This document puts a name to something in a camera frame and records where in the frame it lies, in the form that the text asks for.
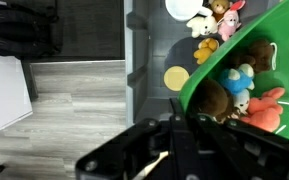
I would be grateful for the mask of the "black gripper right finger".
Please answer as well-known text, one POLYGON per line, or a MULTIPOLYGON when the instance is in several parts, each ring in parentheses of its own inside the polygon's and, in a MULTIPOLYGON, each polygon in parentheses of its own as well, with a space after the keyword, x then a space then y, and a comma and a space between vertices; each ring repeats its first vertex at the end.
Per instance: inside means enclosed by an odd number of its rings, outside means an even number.
POLYGON ((230 166, 232 180, 289 180, 289 139, 230 119, 197 114, 198 136, 230 166))

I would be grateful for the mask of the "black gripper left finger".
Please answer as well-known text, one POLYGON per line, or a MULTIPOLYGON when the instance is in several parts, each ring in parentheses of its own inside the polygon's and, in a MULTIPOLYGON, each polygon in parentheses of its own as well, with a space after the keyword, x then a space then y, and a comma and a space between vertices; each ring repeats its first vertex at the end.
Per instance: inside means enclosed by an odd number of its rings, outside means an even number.
POLYGON ((171 98, 173 115, 170 117, 171 153, 176 169, 176 180, 201 180, 194 135, 187 125, 177 98, 171 98))

